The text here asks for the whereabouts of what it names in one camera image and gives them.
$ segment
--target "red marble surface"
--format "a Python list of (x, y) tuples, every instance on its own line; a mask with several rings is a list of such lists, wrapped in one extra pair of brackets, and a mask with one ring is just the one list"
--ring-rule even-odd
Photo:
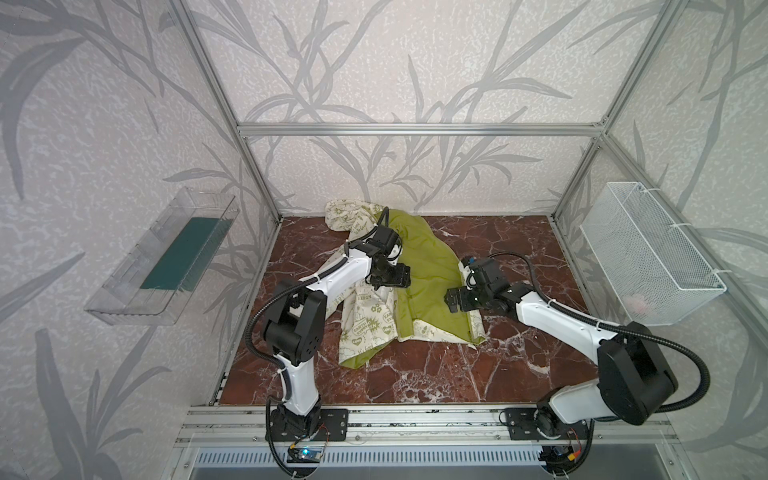
[[(544, 291), (585, 311), (586, 306), (546, 217), (425, 217), (435, 235), (461, 258), (514, 250), (531, 257)], [(285, 276), (314, 272), (347, 238), (323, 218), (286, 218), (254, 309)], [(497, 257), (510, 281), (526, 280), (522, 260)], [(554, 388), (589, 380), (597, 370), (554, 337), (515, 319), (483, 313), (488, 340), (477, 347), (409, 340), (391, 342), (368, 365), (339, 366), (340, 308), (326, 323), (315, 360), (325, 404), (396, 402), (535, 402)], [(261, 337), (261, 322), (254, 338)], [(262, 340), (257, 347), (266, 351)], [(276, 369), (240, 344), (224, 387), (222, 405), (263, 404), (280, 393)]]

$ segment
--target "patterned fabric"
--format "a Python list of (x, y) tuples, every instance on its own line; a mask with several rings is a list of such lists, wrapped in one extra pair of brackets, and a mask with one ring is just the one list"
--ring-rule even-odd
[[(349, 239), (355, 240), (376, 225), (382, 210), (382, 206), (369, 202), (333, 200), (326, 205), (326, 224), (331, 230), (348, 230)], [(321, 268), (333, 265), (342, 256), (342, 251), (340, 247)], [(339, 303), (344, 302), (341, 322), (343, 333), (339, 340), (340, 365), (359, 368), (395, 338), (400, 342), (416, 339), (472, 345), (420, 319), (413, 320), (412, 335), (398, 338), (395, 324), (396, 297), (392, 288), (383, 286), (374, 290), (361, 280), (328, 302), (326, 318), (336, 311)], [(469, 327), (472, 338), (477, 339), (477, 343), (485, 341), (479, 312), (469, 314)]]

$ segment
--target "metal vent grille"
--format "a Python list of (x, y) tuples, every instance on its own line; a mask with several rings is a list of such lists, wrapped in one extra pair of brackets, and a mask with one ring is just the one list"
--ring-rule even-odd
[[(323, 465), (333, 467), (403, 467), (403, 466), (493, 466), (543, 465), (538, 460), (541, 447), (535, 445), (507, 446), (330, 446)], [(267, 447), (203, 448), (197, 454), (195, 466), (273, 467)]]

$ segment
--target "green sponge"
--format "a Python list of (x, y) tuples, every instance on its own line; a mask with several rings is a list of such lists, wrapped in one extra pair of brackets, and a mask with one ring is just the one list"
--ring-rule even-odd
[(232, 220), (190, 218), (140, 288), (194, 290), (231, 226)]

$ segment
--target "electrical wire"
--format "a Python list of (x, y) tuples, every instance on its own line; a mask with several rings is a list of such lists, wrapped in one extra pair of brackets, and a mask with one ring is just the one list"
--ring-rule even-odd
[(257, 358), (260, 358), (262, 360), (266, 360), (269, 363), (272, 363), (282, 371), (281, 373), (283, 375), (283, 383), (285, 384), (285, 392), (283, 392), (283, 399), (280, 400), (272, 396), (267, 396), (266, 398), (266, 442), (267, 444), (269, 444), (270, 452), (272, 453), (272, 458), (274, 459), (275, 463), (278, 464), (278, 466), (280, 467), (281, 470), (283, 470), (283, 472), (285, 472), (287, 475), (291, 475), (292, 478), (306, 478), (312, 475), (312, 473), (297, 477), (296, 476), (297, 472), (295, 470), (291, 472), (283, 464), (283, 461), (280, 459), (280, 457), (277, 454), (277, 450), (275, 449), (275, 444), (274, 444), (274, 441), (272, 440), (271, 428), (270, 428), (270, 408), (272, 406), (272, 402), (275, 402), (278, 404), (288, 402), (291, 398), (291, 395), (293, 394), (293, 388), (291, 386), (290, 376), (287, 370), (285, 369), (284, 364), (281, 361), (279, 361), (277, 358), (273, 356), (267, 355), (266, 353), (256, 348), (256, 346), (253, 344), (253, 328), (256, 326), (258, 319), (264, 314), (266, 309), (274, 305), (275, 302), (284, 298), (285, 296), (293, 295), (294, 293), (298, 292), (302, 288), (312, 285), (313, 283), (325, 278), (326, 276), (329, 276), (331, 273), (341, 268), (346, 263), (346, 261), (347, 261), (347, 256), (344, 256), (339, 262), (334, 263), (333, 266), (323, 271), (322, 273), (319, 273), (317, 276), (313, 276), (308, 280), (304, 280), (303, 282), (298, 283), (297, 285), (292, 286), (290, 288), (287, 288), (282, 292), (279, 292), (277, 295), (273, 296), (267, 303), (264, 304), (264, 306), (262, 306), (256, 313), (254, 313), (248, 319), (248, 323), (246, 324), (245, 332), (243, 334), (243, 341), (245, 342), (245, 347), (248, 349), (249, 352), (254, 354)]
[(578, 442), (578, 452), (574, 453), (574, 456), (578, 457), (579, 454), (581, 453), (581, 440), (578, 439), (578, 434), (576, 433), (575, 430), (570, 429), (569, 432), (574, 433), (574, 437), (576, 437), (576, 441)]
[[(530, 272), (530, 277), (531, 277), (531, 284), (533, 285), (534, 290), (545, 302), (548, 302), (549, 305), (555, 310), (557, 310), (558, 312), (564, 313), (565, 315), (568, 315), (572, 318), (575, 318), (576, 320), (579, 320), (583, 323), (587, 323), (588, 325), (592, 325), (599, 329), (608, 330), (609, 332), (614, 332), (614, 333), (621, 333), (622, 335), (635, 336), (640, 339), (654, 342), (658, 345), (666, 346), (667, 348), (676, 350), (679, 353), (682, 353), (683, 355), (688, 357), (694, 363), (694, 365), (696, 365), (696, 367), (699, 370), (699, 385), (696, 387), (696, 390), (694, 390), (694, 392), (691, 393), (688, 397), (677, 402), (672, 402), (666, 405), (662, 405), (656, 410), (657, 412), (666, 413), (666, 412), (675, 412), (677, 410), (685, 409), (693, 405), (694, 403), (698, 402), (699, 400), (701, 400), (707, 394), (707, 391), (710, 389), (710, 383), (711, 383), (710, 370), (709, 368), (707, 368), (707, 364), (701, 359), (701, 357), (699, 357), (692, 350), (688, 349), (685, 346), (682, 346), (679, 343), (673, 342), (672, 340), (665, 339), (660, 336), (651, 335), (648, 333), (636, 332), (634, 330), (630, 330), (621, 325), (611, 325), (610, 323), (604, 323), (599, 319), (584, 315), (583, 313), (570, 309), (565, 305), (559, 303), (557, 300), (551, 299), (546, 293), (544, 293), (544, 291), (541, 289), (541, 285), (539, 284), (536, 278), (536, 273), (533, 269), (533, 265), (531, 264), (531, 261), (530, 259), (528, 259), (527, 256), (517, 252), (505, 251), (505, 252), (493, 253), (489, 257), (493, 258), (499, 255), (511, 255), (513, 257), (522, 258), (523, 260), (525, 260), (525, 263), (528, 265), (528, 271)], [(601, 419), (601, 421), (611, 421), (615, 419), (618, 419), (618, 418), (610, 417), (608, 419)]]

